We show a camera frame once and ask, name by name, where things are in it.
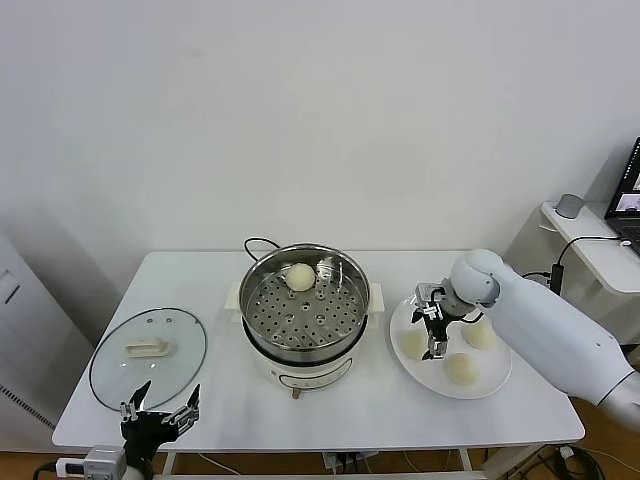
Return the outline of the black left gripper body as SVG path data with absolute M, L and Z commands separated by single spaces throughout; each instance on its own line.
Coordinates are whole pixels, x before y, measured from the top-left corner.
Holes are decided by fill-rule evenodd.
M 121 422 L 128 465 L 150 464 L 162 445 L 177 440 L 178 426 L 164 421 L 169 416 L 169 413 L 164 412 L 142 411 L 134 420 L 129 418 Z

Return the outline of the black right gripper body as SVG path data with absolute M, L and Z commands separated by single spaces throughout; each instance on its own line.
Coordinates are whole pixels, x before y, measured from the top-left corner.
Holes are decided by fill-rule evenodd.
M 452 318 L 443 313 L 440 303 L 437 301 L 429 301 L 422 309 L 423 322 L 425 324 L 428 336 L 434 340 L 447 340 L 447 328 Z

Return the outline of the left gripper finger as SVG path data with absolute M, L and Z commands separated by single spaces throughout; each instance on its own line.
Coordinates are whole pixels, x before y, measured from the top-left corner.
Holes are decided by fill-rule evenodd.
M 186 404 L 164 418 L 164 424 L 176 434 L 184 434 L 199 420 L 200 384 L 197 384 Z
M 144 402 L 144 399 L 152 384 L 151 380 L 145 382 L 141 387 L 136 389 L 130 399 L 127 402 L 121 402 L 119 411 L 121 415 L 121 422 L 133 422 L 138 418 L 138 412 Z

